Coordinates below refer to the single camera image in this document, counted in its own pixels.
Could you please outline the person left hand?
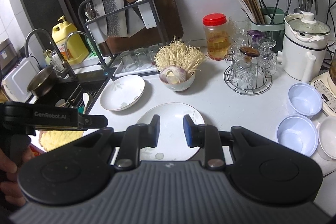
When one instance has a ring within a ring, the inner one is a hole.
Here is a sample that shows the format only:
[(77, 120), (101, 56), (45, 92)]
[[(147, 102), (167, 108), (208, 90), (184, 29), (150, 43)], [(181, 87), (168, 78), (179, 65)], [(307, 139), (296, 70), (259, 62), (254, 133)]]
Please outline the person left hand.
[(5, 195), (6, 202), (22, 207), (26, 200), (19, 188), (17, 174), (19, 167), (10, 160), (1, 150), (1, 171), (6, 174), (4, 181), (1, 181), (1, 192)]

